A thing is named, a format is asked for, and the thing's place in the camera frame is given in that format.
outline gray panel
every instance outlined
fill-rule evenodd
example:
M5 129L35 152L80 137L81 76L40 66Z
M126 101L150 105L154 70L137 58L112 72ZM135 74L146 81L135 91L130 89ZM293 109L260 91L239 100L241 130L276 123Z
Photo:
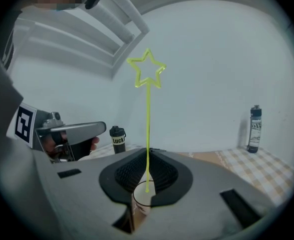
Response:
M64 238L117 239L132 238L111 225L125 212L126 206L112 202L102 191L98 178L101 170L135 150L93 160L50 164L39 151L36 155L38 172L50 203L63 225ZM80 174L60 179L57 172L71 169Z
M191 170L192 187L176 204L152 208L134 236L148 234L149 239L199 240L226 237L241 231L219 195L223 190L235 189L261 215L274 207L267 196L223 167L171 152L162 154Z

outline bottle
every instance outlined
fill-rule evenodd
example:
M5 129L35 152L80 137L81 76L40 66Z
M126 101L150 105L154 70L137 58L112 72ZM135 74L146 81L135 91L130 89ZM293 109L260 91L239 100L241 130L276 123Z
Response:
M112 126L112 128L109 130L109 133L115 154L126 151L125 130L123 128L119 128L118 126Z
M256 153L259 147L261 134L261 108L255 105L250 110L250 134L247 151Z

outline white railing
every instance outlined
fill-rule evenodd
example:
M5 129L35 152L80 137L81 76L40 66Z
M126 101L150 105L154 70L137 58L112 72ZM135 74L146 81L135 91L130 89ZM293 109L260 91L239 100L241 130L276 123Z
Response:
M15 27L15 57L36 57L37 54L31 53L43 50L40 59L66 63L64 57L79 58L86 69L107 71L104 75L112 78L149 32L149 27L130 0L108 0L115 3L140 30L141 33L134 36L125 26L127 21L124 23L105 1L101 0L91 10L84 6L66 11L40 10L33 6L24 9Z

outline cup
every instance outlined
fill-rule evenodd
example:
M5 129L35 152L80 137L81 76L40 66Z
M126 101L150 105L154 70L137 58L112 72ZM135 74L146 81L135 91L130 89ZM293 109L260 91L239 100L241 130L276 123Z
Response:
M144 215L148 215L151 210L151 198L156 195L155 184L153 180L149 181L149 192L146 192L146 181L140 182L133 191L133 199L137 208Z

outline yellow star straw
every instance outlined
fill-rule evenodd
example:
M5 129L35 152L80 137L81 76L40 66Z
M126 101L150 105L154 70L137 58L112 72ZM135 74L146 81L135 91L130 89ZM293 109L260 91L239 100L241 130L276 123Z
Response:
M153 64L156 64L160 66L159 69L156 71L156 79L147 77L143 80L140 80L141 76L141 70L140 68L135 64L136 62L144 62L147 57L150 57L150 60ZM151 85L156 86L157 88L161 88L161 81L160 81L160 73L165 70L167 67L166 64L158 62L154 59L151 50L149 48L146 49L146 51L143 53L142 58L128 58L127 63L130 64L131 67L133 67L137 74L136 74L136 80L135 80L135 87L138 88L144 84L147 84L147 96L146 96L146 114L147 114L147 122L146 122L146 148L147 148L147 166L146 166L146 175L147 175L147 180L146 180L146 192L149 192L149 148L150 148L150 89Z

